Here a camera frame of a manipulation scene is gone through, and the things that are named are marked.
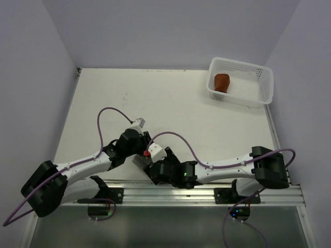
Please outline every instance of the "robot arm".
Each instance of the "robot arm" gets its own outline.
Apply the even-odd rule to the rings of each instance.
[[[252,152],[241,157],[216,162],[205,162],[201,166],[196,161],[181,163],[172,150],[162,149],[153,143],[149,149],[149,157],[137,155],[133,162],[150,177],[154,184],[170,183],[180,189],[192,189],[195,185],[213,182],[219,179],[238,178],[233,181],[231,192],[225,192],[231,202],[238,202],[238,197],[252,195],[259,189],[285,189],[289,187],[283,155],[275,153],[255,162],[252,159],[272,152],[264,147],[252,147]]]
[[[52,213],[60,204],[82,198],[106,198],[105,183],[98,177],[90,177],[96,173],[112,170],[125,162],[133,154],[142,155],[151,137],[143,132],[145,121],[135,120],[129,129],[121,134],[119,139],[103,147],[99,152],[84,159],[55,165],[51,161],[42,163],[23,186],[21,193],[28,196],[43,181],[60,171],[53,180],[42,186],[28,200],[32,209],[39,217]]]
[[[192,189],[195,185],[219,179],[239,178],[233,181],[231,191],[225,192],[227,195],[235,196],[249,196],[263,187],[283,189],[289,186],[280,153],[258,162],[242,162],[240,166],[231,168],[216,168],[216,166],[249,161],[270,150],[253,147],[252,153],[242,157],[204,163],[212,165],[210,167],[197,165],[196,161],[181,163],[169,147],[163,149],[156,143],[152,143],[148,152],[145,151],[151,137],[148,132],[142,131],[144,123],[142,118],[135,120],[130,128],[116,140],[115,145],[111,142],[103,147],[101,152],[87,158],[58,165],[54,165],[51,161],[42,163],[23,186],[21,193],[26,197],[47,178],[63,171],[37,190],[28,200],[39,217],[52,213],[60,204],[66,202],[108,198],[107,185],[99,177],[91,175],[112,170],[134,154],[136,156],[133,162],[144,170],[154,184],[163,182],[180,189]]]

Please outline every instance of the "black clamp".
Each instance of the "black clamp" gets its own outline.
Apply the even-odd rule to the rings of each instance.
[[[216,204],[236,204],[238,201],[245,199],[246,196],[239,196],[236,188],[237,179],[232,181],[231,188],[214,188],[214,198]],[[260,204],[260,195],[256,195],[243,204]]]

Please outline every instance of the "wire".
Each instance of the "wire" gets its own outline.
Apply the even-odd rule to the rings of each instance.
[[[190,151],[191,151],[193,157],[195,158],[195,160],[196,160],[200,165],[202,165],[202,166],[205,167],[205,168],[223,169],[223,168],[233,168],[233,167],[237,167],[237,166],[241,166],[241,165],[242,165],[242,163],[230,164],[230,165],[225,165],[225,166],[213,166],[213,165],[204,164],[204,163],[202,163],[202,162],[198,159],[197,155],[196,155],[195,152],[193,151],[192,146],[188,143],[188,141],[187,141],[183,136],[181,136],[181,135],[178,134],[178,133],[170,132],[170,131],[167,131],[167,132],[161,132],[161,133],[155,135],[155,136],[149,141],[149,143],[148,143],[148,145],[147,145],[147,150],[148,150],[149,146],[153,143],[153,141],[154,141],[157,137],[159,137],[159,136],[161,136],[161,135],[164,135],[164,134],[172,134],[172,135],[175,135],[175,136],[181,138],[181,139],[185,142],[185,144],[188,146],[188,148],[190,149]],[[253,158],[253,159],[251,159],[251,160],[244,161],[244,162],[245,162],[245,164],[249,164],[249,163],[257,162],[257,161],[260,161],[261,159],[264,159],[264,158],[270,157],[270,156],[272,156],[272,155],[274,155],[274,154],[277,154],[277,153],[279,153],[279,152],[281,152],[281,151],[290,151],[290,152],[292,153],[292,157],[291,157],[291,159],[290,159],[289,162],[285,165],[285,168],[287,168],[287,167],[293,162],[293,160],[295,159],[295,156],[296,156],[295,151],[294,151],[293,149],[291,149],[291,148],[277,149],[277,150],[274,150],[274,151],[268,152],[268,153],[263,154],[263,155],[261,155],[261,156],[259,156],[259,157],[256,157],[256,158]],[[233,206],[228,210],[228,212],[227,212],[225,218],[223,219],[223,223],[222,223],[222,236],[223,236],[224,244],[225,244],[225,246],[226,246],[227,248],[229,248],[229,245],[228,245],[228,243],[227,243],[227,241],[226,241],[226,239],[225,239],[225,224],[226,224],[226,221],[227,221],[227,218],[228,218],[230,212],[231,212],[236,206],[238,206],[239,204],[244,203],[244,202],[246,202],[246,201],[248,201],[248,200],[251,200],[255,195],[260,194],[263,190],[265,190],[265,188],[262,188],[261,190],[256,191],[254,194],[252,194],[252,195],[250,195],[250,196],[248,196],[248,197],[246,197],[246,198],[240,200],[239,202],[237,202],[235,205],[233,205]],[[263,234],[260,230],[258,230],[257,228],[255,228],[253,225],[248,224],[248,223],[247,223],[247,225],[249,225],[249,226],[251,226],[252,228],[254,228],[255,230],[257,230],[257,231],[261,234],[261,236],[263,237],[264,241],[266,242],[266,246],[269,247],[269,244],[267,243],[267,240],[266,240],[264,234]]]
[[[151,141],[149,141],[149,143],[148,143],[148,145],[147,145],[147,150],[148,150],[149,146],[153,143],[153,141],[154,141],[157,137],[159,137],[159,136],[161,136],[161,135],[164,135],[164,134],[172,134],[172,135],[175,135],[175,136],[181,138],[181,139],[185,142],[185,144],[188,146],[188,148],[190,149],[190,151],[191,151],[191,153],[192,153],[194,159],[195,159],[200,165],[202,165],[202,166],[205,167],[205,168],[226,169],[226,168],[233,168],[233,167],[237,167],[237,166],[241,166],[241,165],[243,165],[242,163],[229,164],[229,165],[224,165],[224,166],[213,166],[213,165],[210,165],[210,164],[204,164],[204,163],[202,163],[202,162],[200,161],[200,159],[198,159],[197,155],[196,155],[195,152],[193,151],[192,146],[188,143],[188,141],[187,141],[183,136],[181,136],[181,135],[178,134],[178,133],[175,133],[175,132],[169,132],[169,131],[168,131],[168,132],[161,132],[161,133],[155,135],[155,136],[151,139]],[[292,161],[294,160],[294,158],[295,158],[295,151],[294,151],[293,149],[291,149],[291,148],[286,148],[286,149],[277,149],[277,150],[274,150],[274,151],[268,152],[268,153],[266,153],[266,154],[263,154],[263,155],[261,155],[261,156],[259,156],[259,157],[256,157],[256,158],[254,158],[254,159],[247,160],[247,161],[245,161],[245,164],[249,164],[249,163],[252,163],[252,162],[259,161],[259,160],[261,160],[261,159],[264,159],[264,158],[270,157],[270,156],[272,156],[272,155],[274,155],[274,154],[277,154],[277,153],[279,153],[279,152],[281,152],[281,151],[290,151],[290,152],[293,154],[291,160],[292,160]]]
[[[109,220],[115,214],[115,212],[116,212],[116,203],[113,200],[110,200],[110,199],[107,199],[107,198],[95,198],[95,199],[90,199],[90,200],[95,200],[95,201],[104,200],[104,201],[108,202],[109,204],[113,204],[114,205],[113,212],[110,211],[108,213],[108,216],[107,217],[100,218],[100,219],[98,219],[98,218],[91,218],[91,220],[93,220],[93,221],[106,221],[106,220]]]
[[[293,152],[293,154],[292,154],[292,157],[291,157],[291,159],[289,160],[289,162],[285,165],[285,168],[289,167],[289,165],[293,162],[293,160],[295,159],[295,156],[296,156],[296,153],[295,153],[295,151],[294,151],[293,149],[287,149],[287,150]],[[225,217],[224,217],[224,219],[223,219],[223,222],[222,222],[222,236],[223,236],[223,242],[224,242],[224,245],[226,246],[226,248],[230,248],[230,247],[229,247],[229,244],[227,243],[227,240],[226,240],[226,238],[225,238],[225,224],[226,224],[226,222],[227,222],[227,218],[229,217],[230,212],[231,212],[236,206],[238,206],[239,204],[244,203],[244,202],[246,202],[246,201],[248,201],[248,200],[251,200],[252,198],[254,198],[256,195],[260,194],[260,193],[261,193],[262,191],[264,191],[264,190],[265,190],[265,188],[262,188],[262,189],[260,189],[260,190],[258,190],[258,191],[256,191],[256,192],[254,192],[252,195],[250,195],[250,196],[248,196],[248,197],[246,197],[246,198],[244,198],[244,199],[238,201],[235,205],[233,205],[233,206],[227,211],[227,213],[226,213],[226,215],[225,215]],[[266,239],[265,235],[264,235],[260,230],[258,230],[255,226],[253,226],[252,224],[249,224],[249,223],[246,223],[246,224],[249,225],[250,227],[254,228],[256,231],[258,231],[258,232],[261,234],[262,238],[264,239],[264,241],[265,241],[265,243],[266,243],[266,247],[269,248],[270,246],[269,246],[269,244],[268,244],[268,242],[267,242],[267,239]]]
[[[252,227],[252,228],[255,229],[256,231],[258,231],[258,232],[260,233],[260,235],[262,236],[264,242],[265,242],[265,246],[266,246],[267,248],[270,247],[268,241],[267,241],[266,238],[265,238],[265,236],[263,235],[263,233],[262,233],[262,232],[261,232],[256,226],[254,226],[254,225],[252,225],[252,224],[250,224],[250,223],[248,223],[248,222],[246,222],[246,221],[243,221],[243,222],[242,222],[241,220],[238,220],[238,219],[235,219],[235,220],[238,221],[238,222],[240,222],[240,223],[244,223],[244,224],[246,224],[246,225]]]
[[[104,107],[102,110],[100,110],[98,117],[97,117],[97,127],[98,127],[98,133],[99,133],[99,137],[100,137],[100,144],[101,144],[101,148],[100,151],[98,152],[98,154],[96,155],[96,158],[98,158],[101,153],[102,153],[102,149],[103,149],[103,137],[101,134],[101,128],[100,128],[100,115],[102,114],[103,111],[105,110],[115,110],[117,112],[119,112],[120,114],[122,114],[131,124],[133,123],[132,120],[129,119],[129,117],[124,114],[122,111],[118,110],[117,108],[114,107]],[[34,190],[31,191],[31,193],[28,194],[27,197],[25,197],[23,199],[23,201],[14,209],[14,211],[9,215],[9,217],[4,221],[4,223],[2,224],[2,226],[8,226],[11,223],[17,221],[18,219],[22,218],[23,216],[33,212],[33,209],[21,214],[20,216],[17,216],[16,218],[12,219],[14,217],[14,215],[23,207],[23,205],[41,188],[43,187],[46,183],[48,183],[49,181],[51,181],[52,179],[54,179],[55,177],[57,177],[58,175],[60,175],[62,172],[69,170],[70,168],[73,168],[77,165],[83,164],[83,163],[87,163],[89,161],[94,160],[95,157],[91,157],[89,159],[85,159],[85,160],[81,160],[78,162],[75,162],[73,164],[71,164],[69,166],[69,168],[63,168],[61,170],[59,170],[57,173],[53,174],[52,176],[50,176],[49,178],[47,178],[45,181],[43,181],[40,185],[38,185]]]

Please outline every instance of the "white wall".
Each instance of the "white wall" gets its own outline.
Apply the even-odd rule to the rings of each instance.
[[[266,66],[275,74],[271,107],[282,147],[297,158],[300,183],[319,247],[331,236],[331,2],[302,0]]]
[[[43,0],[78,67],[263,65],[299,0]]]
[[[41,0],[0,1],[0,35],[2,223],[32,172],[54,158],[77,74]],[[25,223],[1,226],[0,247],[18,247]]]

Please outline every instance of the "glass panel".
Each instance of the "glass panel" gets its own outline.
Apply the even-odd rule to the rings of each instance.
[[[31,248],[53,247],[225,247],[221,224],[226,207],[125,207],[95,223],[87,207],[59,207],[38,220]],[[271,247],[307,247],[296,207],[252,207],[249,223]],[[228,218],[230,247],[265,247],[260,234]]]

